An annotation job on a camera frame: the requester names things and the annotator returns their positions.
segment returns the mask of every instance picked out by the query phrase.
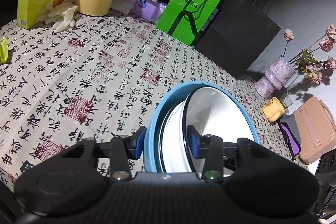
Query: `yellow mug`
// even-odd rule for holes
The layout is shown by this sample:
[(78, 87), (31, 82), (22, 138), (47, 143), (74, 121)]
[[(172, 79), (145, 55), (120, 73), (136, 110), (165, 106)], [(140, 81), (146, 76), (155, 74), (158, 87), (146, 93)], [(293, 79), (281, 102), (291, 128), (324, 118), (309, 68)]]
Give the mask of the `yellow mug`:
[(275, 122), (283, 114), (285, 114), (283, 105), (275, 97), (270, 99), (269, 102), (262, 108), (262, 110), (270, 122)]

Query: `chinese calligraphy tablecloth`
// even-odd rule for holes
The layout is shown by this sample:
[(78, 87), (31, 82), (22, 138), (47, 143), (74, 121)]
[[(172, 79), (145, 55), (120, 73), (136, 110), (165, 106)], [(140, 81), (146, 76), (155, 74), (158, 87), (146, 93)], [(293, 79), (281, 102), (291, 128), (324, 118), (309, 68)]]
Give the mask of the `chinese calligraphy tablecloth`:
[[(171, 87), (191, 80), (228, 90), (248, 112), (261, 144), (291, 158), (249, 77), (234, 79), (134, 16), (111, 10), (75, 20), (76, 28), (62, 33), (42, 23), (30, 30), (15, 21), (0, 28), (10, 49), (0, 66), (0, 180), (10, 189), (22, 172), (84, 138), (108, 142), (147, 126)], [(142, 159), (129, 165), (133, 173), (143, 170)], [(98, 171), (108, 175), (108, 162)]]

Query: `white glove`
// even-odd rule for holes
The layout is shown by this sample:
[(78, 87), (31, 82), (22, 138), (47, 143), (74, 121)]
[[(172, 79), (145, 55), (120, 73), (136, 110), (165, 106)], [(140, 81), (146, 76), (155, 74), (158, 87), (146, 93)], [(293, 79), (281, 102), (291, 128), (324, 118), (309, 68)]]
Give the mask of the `white glove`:
[(37, 20), (44, 21), (46, 24), (56, 21), (52, 28), (53, 30), (56, 30), (56, 32), (61, 32), (68, 26), (73, 27), (75, 25), (73, 17), (77, 8), (78, 6), (74, 5), (71, 1), (66, 0), (55, 8), (46, 6), (43, 14), (48, 14), (40, 15), (37, 17)]

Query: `screw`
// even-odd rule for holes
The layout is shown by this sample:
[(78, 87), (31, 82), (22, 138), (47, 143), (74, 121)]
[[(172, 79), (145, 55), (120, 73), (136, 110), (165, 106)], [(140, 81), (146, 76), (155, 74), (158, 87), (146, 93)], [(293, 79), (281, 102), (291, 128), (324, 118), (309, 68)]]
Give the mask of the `screw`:
[(124, 180), (128, 178), (129, 174), (125, 171), (117, 171), (112, 174), (112, 177), (114, 177), (117, 180)]

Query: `glass vase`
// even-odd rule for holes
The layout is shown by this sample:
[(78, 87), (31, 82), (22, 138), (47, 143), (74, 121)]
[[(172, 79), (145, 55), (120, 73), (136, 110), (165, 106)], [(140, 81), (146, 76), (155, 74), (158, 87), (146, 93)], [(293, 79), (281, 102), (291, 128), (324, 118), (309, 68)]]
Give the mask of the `glass vase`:
[(255, 89), (263, 98), (269, 99), (272, 92), (280, 90), (294, 73), (295, 70), (288, 61), (280, 56), (267, 68), (265, 76), (255, 84)]

